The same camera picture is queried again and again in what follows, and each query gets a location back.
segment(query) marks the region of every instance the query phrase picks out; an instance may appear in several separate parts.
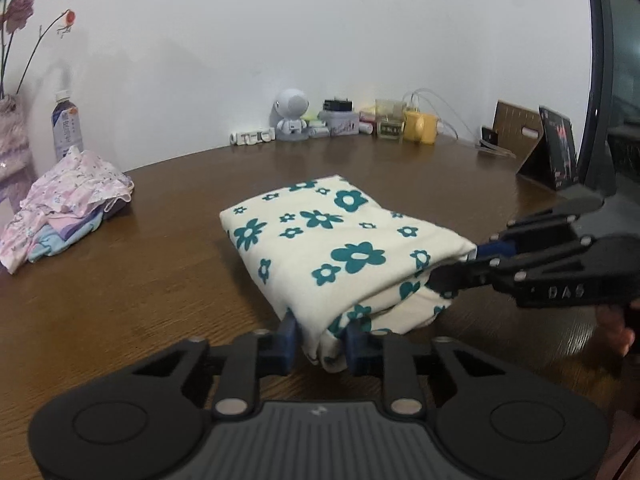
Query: brown table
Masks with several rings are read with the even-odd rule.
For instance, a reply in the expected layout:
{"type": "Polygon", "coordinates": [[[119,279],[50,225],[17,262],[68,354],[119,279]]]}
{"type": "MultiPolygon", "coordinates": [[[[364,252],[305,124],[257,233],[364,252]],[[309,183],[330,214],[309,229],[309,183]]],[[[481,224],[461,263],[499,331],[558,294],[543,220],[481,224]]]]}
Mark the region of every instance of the brown table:
{"type": "MultiPolygon", "coordinates": [[[[185,336],[212,344],[277,319],[223,233],[218,213],[242,199],[341,174],[382,206],[474,242],[556,197],[514,176],[512,160],[446,144],[369,137],[272,142],[196,153],[130,172],[131,208],[66,253],[0,275],[0,478],[39,478],[26,443],[51,397],[185,336]]],[[[605,408],[615,364],[591,337],[593,309],[519,310],[490,288],[466,291],[412,338],[450,335],[585,394],[605,408]]],[[[266,397],[354,398],[373,378],[329,375],[304,359],[266,397]]]]}

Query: yellow cup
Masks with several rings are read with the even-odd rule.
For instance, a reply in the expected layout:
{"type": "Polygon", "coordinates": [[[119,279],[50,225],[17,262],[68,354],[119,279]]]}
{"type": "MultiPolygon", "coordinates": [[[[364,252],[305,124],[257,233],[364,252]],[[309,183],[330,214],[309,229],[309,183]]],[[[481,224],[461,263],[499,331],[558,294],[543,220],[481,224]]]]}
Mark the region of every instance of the yellow cup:
{"type": "Polygon", "coordinates": [[[433,114],[408,111],[404,113],[404,134],[406,140],[434,144],[438,133],[438,118],[433,114]]]}

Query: bottle label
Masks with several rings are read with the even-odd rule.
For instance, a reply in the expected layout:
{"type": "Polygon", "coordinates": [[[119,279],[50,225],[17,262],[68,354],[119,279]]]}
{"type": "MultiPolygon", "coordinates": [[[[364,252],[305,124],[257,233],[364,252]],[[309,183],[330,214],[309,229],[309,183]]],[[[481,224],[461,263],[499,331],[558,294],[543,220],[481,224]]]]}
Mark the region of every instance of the bottle label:
{"type": "Polygon", "coordinates": [[[53,141],[56,149],[56,160],[60,161],[72,146],[82,152],[82,134],[80,133],[80,117],[78,108],[71,107],[60,110],[51,117],[53,123],[53,141]]]}

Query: white robot figurine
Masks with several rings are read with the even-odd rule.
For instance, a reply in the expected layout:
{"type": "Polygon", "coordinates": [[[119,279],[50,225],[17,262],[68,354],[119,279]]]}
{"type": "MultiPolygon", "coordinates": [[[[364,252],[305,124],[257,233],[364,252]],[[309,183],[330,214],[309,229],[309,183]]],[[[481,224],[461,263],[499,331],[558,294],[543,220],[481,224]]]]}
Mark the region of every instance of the white robot figurine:
{"type": "Polygon", "coordinates": [[[276,127],[276,138],[277,134],[282,134],[284,137],[298,137],[306,128],[306,121],[300,117],[309,108],[309,99],[302,90],[295,88],[283,90],[276,97],[274,108],[281,117],[284,117],[276,127]]]}

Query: metal pin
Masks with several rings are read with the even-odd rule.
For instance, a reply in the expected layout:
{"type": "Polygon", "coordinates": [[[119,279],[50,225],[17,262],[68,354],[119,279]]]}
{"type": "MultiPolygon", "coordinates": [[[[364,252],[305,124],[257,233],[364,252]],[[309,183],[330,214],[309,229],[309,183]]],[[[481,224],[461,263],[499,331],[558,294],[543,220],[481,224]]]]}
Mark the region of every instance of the metal pin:
{"type": "Polygon", "coordinates": [[[222,415],[240,415],[244,413],[249,405],[245,400],[230,397],[216,402],[216,411],[222,415]]]}
{"type": "Polygon", "coordinates": [[[422,409],[422,403],[416,399],[396,399],[391,403],[391,410],[398,415],[415,415],[422,409]]]}

